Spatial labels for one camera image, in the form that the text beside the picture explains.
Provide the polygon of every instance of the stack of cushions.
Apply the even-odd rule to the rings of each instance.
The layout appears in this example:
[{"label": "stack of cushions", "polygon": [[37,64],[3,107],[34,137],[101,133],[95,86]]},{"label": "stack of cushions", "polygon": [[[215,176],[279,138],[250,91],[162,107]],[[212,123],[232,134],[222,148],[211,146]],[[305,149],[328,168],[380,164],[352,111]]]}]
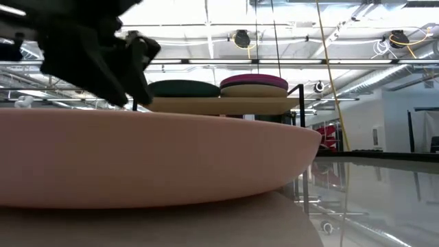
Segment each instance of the stack of cushions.
[{"label": "stack of cushions", "polygon": [[287,97],[288,82],[273,75],[235,75],[221,82],[222,97]]},{"label": "stack of cushions", "polygon": [[219,97],[220,88],[193,80],[163,80],[149,85],[156,97]]}]

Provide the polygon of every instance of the ceiling duct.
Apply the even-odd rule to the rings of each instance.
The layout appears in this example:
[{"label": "ceiling duct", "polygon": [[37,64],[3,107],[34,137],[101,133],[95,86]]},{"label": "ceiling duct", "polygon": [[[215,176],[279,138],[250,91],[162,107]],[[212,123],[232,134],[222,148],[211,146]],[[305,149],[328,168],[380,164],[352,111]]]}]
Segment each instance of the ceiling duct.
[{"label": "ceiling duct", "polygon": [[[433,43],[425,45],[419,49],[417,49],[414,53],[418,59],[437,59],[439,58],[439,53],[436,52],[439,48],[439,42],[436,40]],[[411,55],[407,55],[404,57],[405,59],[411,59]],[[412,65],[401,64],[392,68],[374,71],[369,73],[368,75],[353,81],[342,89],[338,89],[340,93],[339,96],[345,95],[347,93],[363,93],[363,92],[371,92],[374,89],[377,89],[381,86],[384,86],[388,83],[394,82],[398,79],[404,78],[411,73],[415,73],[418,69]]]}]

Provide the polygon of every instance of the ceiling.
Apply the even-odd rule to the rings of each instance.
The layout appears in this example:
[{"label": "ceiling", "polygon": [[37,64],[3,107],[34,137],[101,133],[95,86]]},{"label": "ceiling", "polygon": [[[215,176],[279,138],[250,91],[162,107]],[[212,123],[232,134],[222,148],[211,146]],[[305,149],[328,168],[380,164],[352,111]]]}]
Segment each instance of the ceiling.
[{"label": "ceiling", "polygon": [[[119,33],[139,30],[162,45],[158,59],[310,59],[324,58],[318,13],[313,1],[287,3],[275,0],[259,1],[258,8],[249,0],[145,0],[128,10],[121,20]],[[322,1],[320,10],[329,57],[356,59],[402,58],[407,49],[385,47],[392,30],[403,30],[410,42],[425,38],[412,49],[428,45],[439,34],[437,8],[405,8],[406,1],[382,1],[383,4],[361,4],[360,1]],[[233,42],[237,30],[247,30],[252,49],[240,49]],[[379,41],[385,42],[378,47]],[[36,43],[26,43],[23,54],[28,60],[41,60],[43,55]],[[3,65],[3,87],[51,86],[72,87],[38,73],[38,65]],[[33,83],[17,76],[8,81],[8,72],[16,71]],[[337,88],[372,71],[372,68],[344,67],[332,70]],[[306,97],[322,97],[313,92],[318,81],[329,83],[324,67],[278,67],[261,65],[193,66],[190,64],[153,64],[145,72],[149,82],[167,79],[191,79],[219,84],[223,79],[242,73],[281,75],[291,87],[305,84]],[[93,97],[77,92],[50,93],[50,97]],[[105,108],[107,104],[99,103]]]}]

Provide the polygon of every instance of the dark green cushion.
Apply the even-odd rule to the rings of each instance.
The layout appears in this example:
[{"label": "dark green cushion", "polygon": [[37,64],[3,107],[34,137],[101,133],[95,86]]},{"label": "dark green cushion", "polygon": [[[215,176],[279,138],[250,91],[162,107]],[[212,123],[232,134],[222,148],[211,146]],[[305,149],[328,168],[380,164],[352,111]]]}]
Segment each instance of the dark green cushion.
[{"label": "dark green cushion", "polygon": [[163,80],[149,85],[156,97],[219,97],[220,88],[207,82]]}]

